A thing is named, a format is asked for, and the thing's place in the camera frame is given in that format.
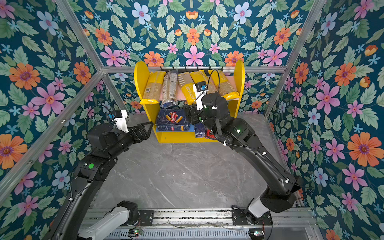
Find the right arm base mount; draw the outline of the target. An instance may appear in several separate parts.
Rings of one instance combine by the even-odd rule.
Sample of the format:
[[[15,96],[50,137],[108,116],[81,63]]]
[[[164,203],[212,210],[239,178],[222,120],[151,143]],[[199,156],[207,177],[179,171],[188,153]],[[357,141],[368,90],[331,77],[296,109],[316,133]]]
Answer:
[[[231,206],[234,226],[271,226],[271,212],[264,206],[260,198],[252,199],[246,208]]]

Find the red spaghetti bag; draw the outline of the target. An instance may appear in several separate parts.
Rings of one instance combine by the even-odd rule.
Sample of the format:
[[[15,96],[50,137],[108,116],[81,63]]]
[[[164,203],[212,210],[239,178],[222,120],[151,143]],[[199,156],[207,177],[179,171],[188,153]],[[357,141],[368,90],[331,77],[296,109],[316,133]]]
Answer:
[[[210,140],[214,140],[214,141],[217,140],[211,130],[206,130],[205,135],[206,135],[206,139],[210,139]]]

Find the blue Barilla rigatoni bag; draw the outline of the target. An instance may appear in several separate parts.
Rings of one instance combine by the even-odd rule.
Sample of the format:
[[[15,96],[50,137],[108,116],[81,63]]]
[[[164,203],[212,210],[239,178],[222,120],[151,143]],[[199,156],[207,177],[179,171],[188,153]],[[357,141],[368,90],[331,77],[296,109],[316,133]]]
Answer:
[[[190,122],[187,121],[185,110],[160,109],[156,127],[160,132],[188,132]]]

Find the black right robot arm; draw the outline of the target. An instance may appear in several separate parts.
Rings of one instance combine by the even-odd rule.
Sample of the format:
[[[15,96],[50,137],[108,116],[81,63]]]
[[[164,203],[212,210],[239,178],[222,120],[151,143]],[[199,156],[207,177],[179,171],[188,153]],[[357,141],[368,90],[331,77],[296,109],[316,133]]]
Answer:
[[[267,150],[254,129],[241,118],[234,118],[227,100],[214,92],[198,93],[196,100],[186,108],[188,120],[201,123],[216,140],[244,157],[267,183],[266,190],[251,200],[245,215],[256,221],[265,213],[281,213],[296,201],[295,193],[302,188],[303,179],[293,176]]]

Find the blue Barilla spaghetti box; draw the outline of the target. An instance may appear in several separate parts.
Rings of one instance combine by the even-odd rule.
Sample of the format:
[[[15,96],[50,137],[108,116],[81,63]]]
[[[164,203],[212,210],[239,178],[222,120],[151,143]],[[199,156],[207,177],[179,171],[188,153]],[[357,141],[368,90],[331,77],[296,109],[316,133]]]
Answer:
[[[194,125],[195,138],[205,138],[206,137],[206,128],[204,124],[197,123]]]

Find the yellow Pastatime bag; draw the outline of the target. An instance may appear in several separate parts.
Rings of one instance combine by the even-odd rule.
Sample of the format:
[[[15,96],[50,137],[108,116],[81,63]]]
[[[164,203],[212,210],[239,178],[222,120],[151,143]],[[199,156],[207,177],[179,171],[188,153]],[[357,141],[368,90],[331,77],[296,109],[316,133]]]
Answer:
[[[192,79],[190,73],[185,72],[178,74],[178,84],[186,98],[188,105],[193,105],[194,101],[196,100],[196,95],[193,89],[195,82]]]
[[[217,92],[217,88],[215,86],[215,83],[213,80],[209,80],[209,77],[206,75],[204,70],[199,70],[195,72],[190,73],[191,78],[193,79],[194,83],[205,83],[209,84],[208,86],[208,93],[214,93]]]

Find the yellow spaghetti bag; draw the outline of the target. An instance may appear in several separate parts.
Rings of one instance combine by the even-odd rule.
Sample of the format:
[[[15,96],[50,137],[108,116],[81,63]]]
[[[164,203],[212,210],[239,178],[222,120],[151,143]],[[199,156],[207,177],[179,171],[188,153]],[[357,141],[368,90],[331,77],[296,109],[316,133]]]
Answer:
[[[159,103],[165,75],[166,72],[163,71],[150,73],[144,96],[140,102],[141,105],[154,105]]]
[[[229,79],[223,71],[220,70],[208,70],[211,79],[219,91],[219,94],[227,101],[238,99],[239,93],[235,91]]]

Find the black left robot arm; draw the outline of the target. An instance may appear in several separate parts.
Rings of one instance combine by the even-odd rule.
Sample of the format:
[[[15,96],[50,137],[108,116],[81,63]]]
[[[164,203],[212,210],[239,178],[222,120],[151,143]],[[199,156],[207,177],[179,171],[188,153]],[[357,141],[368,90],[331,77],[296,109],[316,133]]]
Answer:
[[[45,240],[76,240],[84,217],[96,193],[117,164],[118,156],[133,144],[150,138],[152,122],[129,127],[127,132],[112,124],[93,127],[88,134],[91,152],[78,163],[71,180],[70,193],[58,211]]]

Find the blue clear spaghetti bag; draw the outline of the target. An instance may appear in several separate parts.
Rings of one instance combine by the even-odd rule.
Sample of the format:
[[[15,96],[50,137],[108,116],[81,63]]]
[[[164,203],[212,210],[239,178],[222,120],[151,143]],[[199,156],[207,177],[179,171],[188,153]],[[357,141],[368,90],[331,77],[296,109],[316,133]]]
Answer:
[[[177,99],[176,99],[176,92],[178,87],[178,71],[172,70],[169,72],[169,100],[172,103],[172,105],[176,105]]]
[[[163,82],[163,91],[162,91],[162,102],[161,108],[167,109],[172,104],[172,98],[170,94],[170,73],[167,73]]]

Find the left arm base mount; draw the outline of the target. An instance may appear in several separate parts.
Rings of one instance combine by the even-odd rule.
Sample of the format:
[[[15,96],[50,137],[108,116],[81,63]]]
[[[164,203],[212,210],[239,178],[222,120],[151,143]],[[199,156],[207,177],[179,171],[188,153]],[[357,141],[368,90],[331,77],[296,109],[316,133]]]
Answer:
[[[122,201],[91,227],[79,232],[78,240],[103,240],[116,228],[151,226],[154,210],[139,210],[138,205],[129,201]]]

